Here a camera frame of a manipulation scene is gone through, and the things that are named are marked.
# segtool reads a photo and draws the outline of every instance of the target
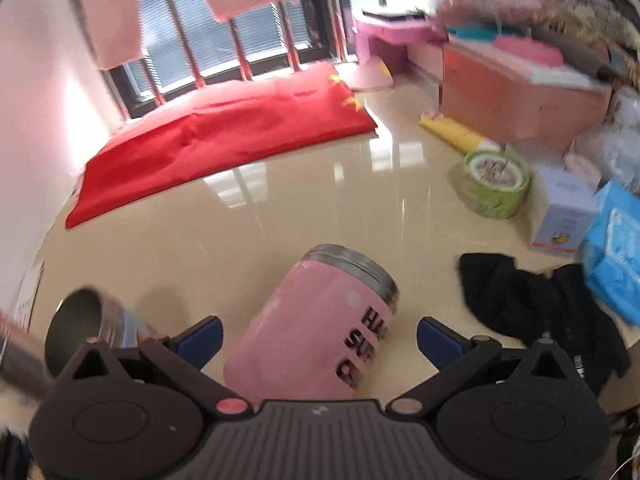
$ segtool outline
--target red flag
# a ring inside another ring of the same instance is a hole
[[[86,165],[72,228],[173,186],[376,123],[327,62],[190,92],[125,126]]]

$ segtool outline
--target pink lid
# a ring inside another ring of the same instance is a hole
[[[498,36],[495,38],[494,47],[512,56],[543,66],[562,66],[564,63],[559,49],[531,38]]]

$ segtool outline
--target small white box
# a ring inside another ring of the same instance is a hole
[[[531,248],[571,256],[596,215],[589,185],[563,170],[537,168],[527,200]]]

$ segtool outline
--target yellow tube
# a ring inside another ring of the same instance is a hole
[[[487,139],[463,124],[448,117],[431,119],[428,114],[420,118],[420,126],[429,130],[465,155],[474,150],[492,150],[500,152],[500,144]]]

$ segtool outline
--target window blind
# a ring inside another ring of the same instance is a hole
[[[164,90],[188,83],[191,71],[165,0],[138,0],[138,3],[143,45],[156,83]],[[175,5],[201,73],[209,75],[237,65],[228,25],[216,22],[205,0],[175,0]],[[285,5],[296,46],[309,46],[300,0],[287,0]],[[285,51],[280,19],[273,4],[239,14],[236,26],[249,61]],[[138,97],[152,98],[140,64],[131,62],[125,70]]]

